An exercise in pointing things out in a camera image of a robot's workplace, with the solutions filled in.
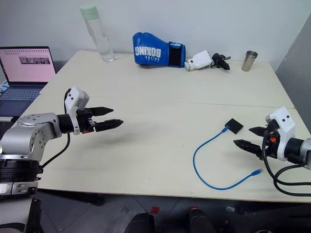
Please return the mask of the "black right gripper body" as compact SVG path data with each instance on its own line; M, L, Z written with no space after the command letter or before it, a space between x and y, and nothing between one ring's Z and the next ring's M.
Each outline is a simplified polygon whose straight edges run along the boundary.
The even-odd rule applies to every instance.
M277 150L280 143L280 134L278 132L279 125L276 120L272 120L263 130L263 143L266 156L277 159Z

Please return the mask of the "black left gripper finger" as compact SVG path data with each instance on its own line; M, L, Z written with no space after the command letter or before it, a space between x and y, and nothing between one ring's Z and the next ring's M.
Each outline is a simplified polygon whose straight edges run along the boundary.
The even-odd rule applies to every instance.
M111 130L111 129L119 127L121 124L123 124L123 120L120 120L120 119L111 119L111 120L106 120L103 122L98 122L98 123L95 123L95 131L101 132L101 131Z
M113 109L106 108L106 107L93 107L91 108L91 113L93 116L104 116L108 113L113 112Z

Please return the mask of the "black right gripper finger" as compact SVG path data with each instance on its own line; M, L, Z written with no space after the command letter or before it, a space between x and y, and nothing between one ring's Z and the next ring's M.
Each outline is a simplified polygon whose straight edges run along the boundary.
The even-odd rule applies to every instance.
M242 139L234 140L233 142L240 149L256 155L260 160L263 159L262 150L261 150L260 146L255 145L255 144L251 143L250 141L246 141L246 140L242 140Z
M250 132L254 133L257 136L264 136L264 132L267 130L267 127L253 127L249 129Z

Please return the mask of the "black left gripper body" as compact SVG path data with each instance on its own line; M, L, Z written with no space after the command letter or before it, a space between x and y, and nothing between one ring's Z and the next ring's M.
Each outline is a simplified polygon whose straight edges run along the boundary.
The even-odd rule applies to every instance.
M77 110L76 116L81 133L90 133L94 131L95 123L92 117L95 114L95 108L84 108Z

